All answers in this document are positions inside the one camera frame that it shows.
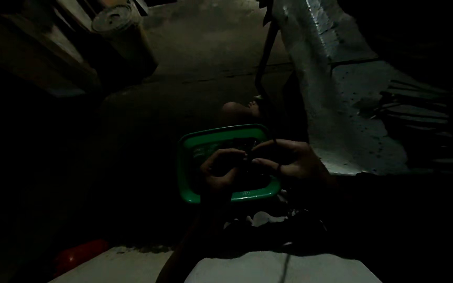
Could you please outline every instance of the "white surface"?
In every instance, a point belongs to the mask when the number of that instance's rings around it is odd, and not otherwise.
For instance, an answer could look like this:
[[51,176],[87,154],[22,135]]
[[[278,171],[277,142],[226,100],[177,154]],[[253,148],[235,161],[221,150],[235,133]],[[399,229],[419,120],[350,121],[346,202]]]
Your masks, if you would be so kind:
[[[171,253],[141,253],[116,247],[51,282],[155,282]],[[283,282],[281,277],[286,256],[274,252],[250,252],[235,259],[207,258],[198,263],[186,282]],[[359,261],[322,254],[291,255],[284,282],[380,283],[380,280]]]

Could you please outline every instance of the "finger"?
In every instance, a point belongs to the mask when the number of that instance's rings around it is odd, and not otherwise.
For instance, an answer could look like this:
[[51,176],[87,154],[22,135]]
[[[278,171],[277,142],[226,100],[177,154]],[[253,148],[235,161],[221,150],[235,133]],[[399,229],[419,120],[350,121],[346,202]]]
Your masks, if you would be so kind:
[[255,158],[251,162],[254,164],[260,164],[263,167],[269,168],[271,171],[277,172],[281,170],[281,165],[277,162],[273,162],[272,160],[268,160],[265,158]]
[[205,168],[211,167],[211,165],[214,163],[214,160],[216,160],[219,156],[228,155],[228,154],[242,155],[242,157],[244,157],[246,155],[246,152],[238,150],[238,149],[217,150],[211,156],[209,156],[209,158],[206,161],[204,161],[202,166],[204,166]]
[[[277,145],[279,145],[280,147],[294,150],[294,151],[302,149],[302,145],[306,144],[306,143],[302,143],[300,141],[293,141],[293,140],[280,139],[280,138],[276,139],[276,142],[277,142]],[[252,150],[255,151],[259,148],[264,148],[266,146],[271,146],[273,144],[274,144],[274,140],[271,139],[264,143],[256,145]]]
[[239,174],[240,169],[238,167],[232,168],[223,178],[227,184],[233,184],[235,177]]

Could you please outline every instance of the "red object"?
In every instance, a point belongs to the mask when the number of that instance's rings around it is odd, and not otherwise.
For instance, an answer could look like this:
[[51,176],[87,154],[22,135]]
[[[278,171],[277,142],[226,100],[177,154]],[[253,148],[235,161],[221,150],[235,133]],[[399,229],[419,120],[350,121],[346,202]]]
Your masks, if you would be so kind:
[[95,240],[61,251],[53,260],[56,270],[53,277],[60,276],[85,261],[91,260],[107,251],[108,248],[108,242]]

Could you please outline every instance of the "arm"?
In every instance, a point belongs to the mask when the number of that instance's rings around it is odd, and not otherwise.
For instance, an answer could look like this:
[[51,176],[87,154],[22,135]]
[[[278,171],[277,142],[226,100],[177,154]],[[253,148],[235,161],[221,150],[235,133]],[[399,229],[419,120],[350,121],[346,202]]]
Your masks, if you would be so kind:
[[215,237],[223,229],[223,216],[230,203],[230,188],[239,171],[234,167],[223,176],[215,176],[218,172],[215,168],[224,169],[225,163],[238,164],[245,156],[245,151],[218,150],[200,166],[204,177],[200,213],[160,271],[157,283],[183,282],[197,263],[215,248]]

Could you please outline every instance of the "knee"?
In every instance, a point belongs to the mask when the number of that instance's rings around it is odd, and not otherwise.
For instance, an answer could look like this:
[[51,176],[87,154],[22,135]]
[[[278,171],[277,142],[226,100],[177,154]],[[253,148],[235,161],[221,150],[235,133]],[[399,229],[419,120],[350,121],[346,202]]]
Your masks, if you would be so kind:
[[234,113],[239,109],[239,104],[237,102],[227,102],[222,107],[223,113]]

